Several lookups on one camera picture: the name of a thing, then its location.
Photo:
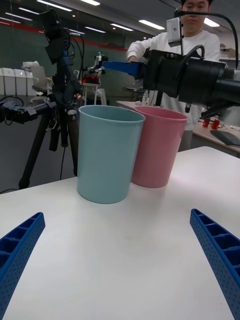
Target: ceiling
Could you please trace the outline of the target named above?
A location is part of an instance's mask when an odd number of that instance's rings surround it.
[[[175,8],[181,5],[180,0],[97,0],[100,5],[93,6],[81,0],[55,0],[55,3],[71,8],[72,12],[56,9],[61,18],[69,21],[72,29],[77,28],[79,31],[86,32],[84,26],[101,29],[106,32],[114,32],[118,35],[127,35],[135,40],[142,40],[143,37],[150,37],[157,35],[160,31],[140,23],[139,20],[148,20],[158,25],[166,27],[166,20],[173,17]],[[20,14],[19,6],[36,10],[41,13],[46,11],[47,5],[37,2],[36,0],[1,0],[0,1],[0,17],[3,16],[4,10]],[[225,14],[232,20],[237,31],[240,32],[240,1],[239,0],[214,0],[213,12]],[[31,13],[24,12],[24,16],[32,18]],[[221,19],[213,18],[212,20],[218,22],[220,27],[212,28],[204,25],[204,28],[212,33],[222,33],[231,30],[227,22]],[[117,28],[113,30],[110,23],[121,24],[123,26],[132,28],[134,31],[125,31]]]
[[[107,20],[113,20],[124,26],[157,35],[158,30],[151,27],[145,27],[139,20],[149,20],[158,25],[166,26],[166,19],[173,17],[175,8],[181,5],[180,0],[98,0],[101,4],[93,6],[80,0],[56,0],[59,4],[70,6],[91,15],[101,17]],[[224,14],[232,20],[237,31],[240,32],[240,1],[239,0],[214,0],[212,11],[218,14]],[[228,32],[231,30],[227,22],[222,19],[211,18],[221,26],[204,28],[212,33]]]

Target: pink cup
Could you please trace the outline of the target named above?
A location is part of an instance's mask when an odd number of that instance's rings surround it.
[[[147,188],[168,184],[187,123],[179,112],[152,106],[135,108],[146,117],[137,151],[132,182]]]

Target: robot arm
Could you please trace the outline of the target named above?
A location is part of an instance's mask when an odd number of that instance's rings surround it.
[[[196,58],[194,53],[199,48],[202,49],[202,57]],[[223,62],[204,60],[203,46],[196,46],[185,56],[147,50],[144,57],[148,59],[147,64],[105,62],[104,67],[143,78],[145,90],[164,92],[188,106],[205,107],[203,118],[240,105],[240,71],[228,69]]]

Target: man's hand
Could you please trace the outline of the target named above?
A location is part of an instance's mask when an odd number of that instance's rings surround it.
[[[138,58],[135,55],[131,55],[128,58],[128,62],[139,62],[139,61],[138,61]]]

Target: plastic cup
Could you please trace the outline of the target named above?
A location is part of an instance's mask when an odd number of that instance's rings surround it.
[[[187,123],[187,117],[172,110],[138,106],[146,117],[144,122],[132,182],[147,188],[168,184],[174,161]]]
[[[112,204],[125,199],[133,174],[144,115],[121,107],[79,108],[77,191]]]

